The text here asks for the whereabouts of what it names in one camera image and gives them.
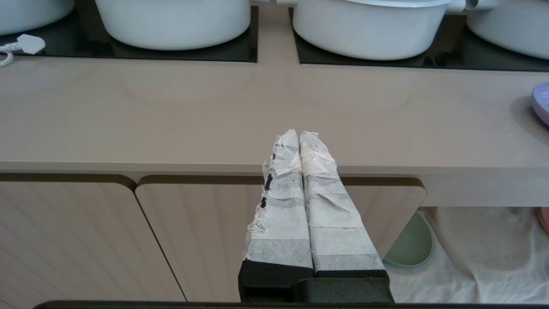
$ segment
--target black glass surface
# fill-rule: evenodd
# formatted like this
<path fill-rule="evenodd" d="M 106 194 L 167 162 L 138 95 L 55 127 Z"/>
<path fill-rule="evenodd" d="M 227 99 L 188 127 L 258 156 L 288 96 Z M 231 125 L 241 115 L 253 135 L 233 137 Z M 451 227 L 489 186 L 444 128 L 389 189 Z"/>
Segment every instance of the black glass surface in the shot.
<path fill-rule="evenodd" d="M 0 36 L 0 45 L 16 42 L 23 33 L 46 41 L 46 48 L 36 54 L 47 57 L 83 57 L 114 59 L 194 60 L 221 62 L 257 62 L 259 8 L 251 8 L 251 24 L 245 33 L 232 41 L 189 51 L 153 51 L 126 45 L 112 38 L 101 21 L 94 0 L 76 1 L 75 10 L 53 24 Z"/>
<path fill-rule="evenodd" d="M 467 70 L 549 71 L 549 60 L 515 53 L 484 41 L 466 25 L 465 15 L 446 15 L 433 44 L 424 53 L 395 61 L 364 60 L 341 56 L 318 48 L 294 31 L 302 64 L 364 65 Z"/>

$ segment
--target light green plate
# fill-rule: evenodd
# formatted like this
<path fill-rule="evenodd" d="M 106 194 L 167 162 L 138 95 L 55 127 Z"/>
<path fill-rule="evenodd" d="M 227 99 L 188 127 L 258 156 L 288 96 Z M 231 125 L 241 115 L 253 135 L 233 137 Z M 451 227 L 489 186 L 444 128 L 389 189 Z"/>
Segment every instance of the light green plate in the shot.
<path fill-rule="evenodd" d="M 433 253 L 433 236 L 429 225 L 417 212 L 393 244 L 385 261 L 400 267 L 418 267 Z"/>

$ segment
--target wooden cabinet door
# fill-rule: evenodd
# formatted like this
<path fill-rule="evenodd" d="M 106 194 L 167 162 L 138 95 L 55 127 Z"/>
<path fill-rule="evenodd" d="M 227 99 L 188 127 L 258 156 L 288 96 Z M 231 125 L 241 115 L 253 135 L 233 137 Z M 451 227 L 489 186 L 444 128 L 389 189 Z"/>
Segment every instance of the wooden cabinet door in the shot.
<path fill-rule="evenodd" d="M 239 302 L 261 177 L 149 176 L 136 195 L 188 301 Z"/>
<path fill-rule="evenodd" d="M 0 174 L 0 299 L 184 301 L 128 180 Z"/>
<path fill-rule="evenodd" d="M 418 180 L 344 178 L 382 256 L 425 197 Z M 136 195 L 189 301 L 239 301 L 237 276 L 263 178 L 148 176 Z"/>

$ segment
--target white ceramic pot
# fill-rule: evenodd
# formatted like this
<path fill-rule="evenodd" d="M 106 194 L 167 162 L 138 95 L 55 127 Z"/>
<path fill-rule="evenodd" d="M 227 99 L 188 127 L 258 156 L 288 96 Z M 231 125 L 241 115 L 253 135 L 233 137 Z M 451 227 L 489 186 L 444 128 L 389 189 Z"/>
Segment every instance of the white ceramic pot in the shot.
<path fill-rule="evenodd" d="M 469 0 L 467 19 L 479 37 L 511 51 L 549 59 L 548 0 Z"/>
<path fill-rule="evenodd" d="M 307 42 L 344 56 L 397 60 L 426 51 L 445 13 L 465 0 L 299 0 L 294 29 Z"/>
<path fill-rule="evenodd" d="M 51 24 L 72 9 L 73 0 L 0 0 L 0 35 Z"/>
<path fill-rule="evenodd" d="M 131 46 L 165 51 L 230 41 L 250 25 L 250 0 L 96 0 L 107 32 Z"/>

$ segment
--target white fabric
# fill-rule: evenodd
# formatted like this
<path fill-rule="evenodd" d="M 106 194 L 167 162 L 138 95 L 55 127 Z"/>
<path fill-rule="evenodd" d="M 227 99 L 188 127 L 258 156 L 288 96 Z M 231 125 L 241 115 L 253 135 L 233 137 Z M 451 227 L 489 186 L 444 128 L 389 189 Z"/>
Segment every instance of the white fabric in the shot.
<path fill-rule="evenodd" d="M 549 235 L 532 208 L 427 208 L 434 256 L 386 265 L 395 301 L 549 304 Z"/>

